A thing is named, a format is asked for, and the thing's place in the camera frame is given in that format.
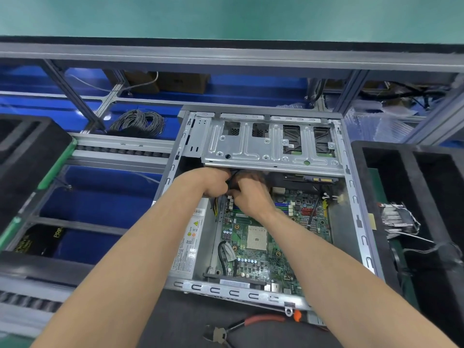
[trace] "power supply label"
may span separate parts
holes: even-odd
[[[171,267],[171,276],[192,278],[205,214],[205,209],[195,209],[194,215],[185,229],[184,238]]]

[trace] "green tabletop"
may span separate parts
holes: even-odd
[[[464,44],[464,0],[1,0],[0,36]]]

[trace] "green circuit board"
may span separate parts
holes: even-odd
[[[328,208],[325,201],[318,202],[311,225],[308,225],[310,213],[317,200],[316,195],[305,194],[303,191],[286,190],[284,194],[272,194],[272,198],[276,207],[280,208],[289,218],[308,229],[309,232],[313,232],[332,243]],[[265,281],[267,283],[266,290],[269,291],[302,296],[299,282],[285,254],[274,238],[264,230],[265,228],[259,222],[244,215],[233,205],[233,199],[227,200],[221,240],[230,243],[237,259],[239,259],[237,276]],[[226,263],[227,276],[233,276],[234,267],[234,262]],[[222,273],[219,259],[217,260],[216,273]]]

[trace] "brown box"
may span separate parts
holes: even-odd
[[[114,86],[117,83],[117,79],[113,74],[113,71],[104,69],[103,72],[107,76],[109,82]],[[142,72],[142,71],[124,71],[124,76],[126,77],[129,86],[144,84],[153,81],[156,78],[156,72]],[[141,85],[140,87],[135,87],[131,89],[133,93],[140,94],[157,94],[159,93],[159,88],[157,82]]]
[[[156,83],[160,90],[204,94],[210,77],[209,74],[160,72]]]

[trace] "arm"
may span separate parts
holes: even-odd
[[[277,210],[256,175],[235,203],[274,237],[305,297],[346,348],[456,348],[449,338],[361,263]]]
[[[177,177],[87,275],[32,348],[135,347],[202,195],[224,194],[228,178],[229,172],[213,168]]]

